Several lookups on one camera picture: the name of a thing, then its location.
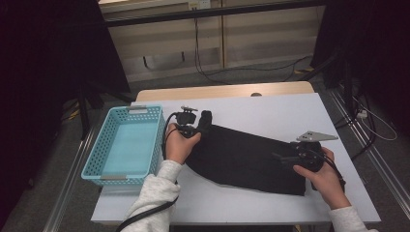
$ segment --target black strap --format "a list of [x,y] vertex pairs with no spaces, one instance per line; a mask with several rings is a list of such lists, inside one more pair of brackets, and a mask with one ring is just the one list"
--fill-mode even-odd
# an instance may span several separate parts
[[160,205],[160,206],[158,206],[158,207],[156,207],[156,208],[153,208],[153,209],[151,209],[151,210],[147,210],[147,211],[142,212],[142,213],[140,213],[140,214],[138,214],[138,215],[136,215],[136,216],[133,216],[133,217],[130,217],[130,218],[126,219],[125,221],[123,221],[123,223],[120,224],[120,226],[118,226],[116,232],[120,232],[121,230],[123,230],[123,229],[126,228],[127,226],[133,224],[134,222],[137,222],[137,221],[139,221],[139,220],[141,220],[141,219],[144,219],[144,218],[146,218],[146,217],[148,217],[148,216],[151,216],[151,215],[153,215],[153,214],[156,214],[156,213],[159,213],[159,212],[161,212],[161,211],[163,211],[163,210],[168,209],[168,208],[171,207],[173,204],[175,204],[175,202],[176,202],[177,200],[178,200],[178,197],[175,198],[174,201],[168,201],[168,202],[166,202],[166,203],[164,203],[164,204],[162,204],[162,205]]

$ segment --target light blue basket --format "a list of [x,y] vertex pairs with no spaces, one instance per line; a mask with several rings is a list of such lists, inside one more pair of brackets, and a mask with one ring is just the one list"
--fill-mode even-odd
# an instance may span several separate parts
[[157,169],[164,124],[160,105],[111,108],[82,179],[99,186],[142,185]]

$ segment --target gray sleeve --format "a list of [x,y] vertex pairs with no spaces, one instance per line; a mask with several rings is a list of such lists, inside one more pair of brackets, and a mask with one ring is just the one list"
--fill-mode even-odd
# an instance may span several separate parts
[[[165,160],[157,176],[149,175],[142,186],[138,199],[130,207],[126,218],[153,209],[167,201],[174,201],[180,192],[180,187],[175,185],[182,165]],[[144,218],[126,227],[123,232],[131,231],[168,231],[171,213],[174,206]]]
[[353,206],[332,210],[329,212],[335,232],[363,232],[377,230],[367,230],[365,224]]

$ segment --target white cable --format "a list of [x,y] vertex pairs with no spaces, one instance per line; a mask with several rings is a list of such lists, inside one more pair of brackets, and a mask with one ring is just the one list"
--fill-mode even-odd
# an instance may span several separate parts
[[380,120],[382,123],[384,123],[387,127],[390,128],[390,130],[392,130],[392,132],[395,134],[394,138],[386,138],[383,137],[382,135],[378,134],[377,132],[373,131],[366,123],[365,120],[363,120],[362,118],[362,123],[365,125],[365,127],[368,128],[369,131],[371,131],[372,133],[374,133],[374,135],[378,136],[379,138],[382,138],[384,140],[388,140],[388,141],[393,141],[397,139],[397,133],[395,132],[395,130],[388,124],[386,123],[383,119],[381,119],[379,116],[377,116],[375,113],[371,112],[369,109],[367,109],[364,105],[362,105],[356,98],[353,98],[354,101],[356,101],[363,109],[365,109],[367,112],[369,112],[371,115],[373,115],[374,117],[376,117],[378,120]]

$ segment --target hand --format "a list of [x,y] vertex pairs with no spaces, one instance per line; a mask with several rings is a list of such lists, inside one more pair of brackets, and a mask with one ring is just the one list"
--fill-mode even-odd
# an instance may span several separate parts
[[190,155],[190,151],[192,151],[192,147],[201,139],[200,132],[191,138],[185,138],[178,132],[175,124],[168,125],[166,136],[168,136],[165,148],[166,159],[181,164],[184,164],[185,160]]
[[[328,158],[335,160],[335,155],[331,150],[324,147],[322,147],[322,150]],[[293,169],[314,184],[320,194],[322,194],[323,200],[325,200],[332,210],[351,206],[340,186],[336,172],[327,162],[325,162],[323,167],[316,173],[299,165],[294,165]]]

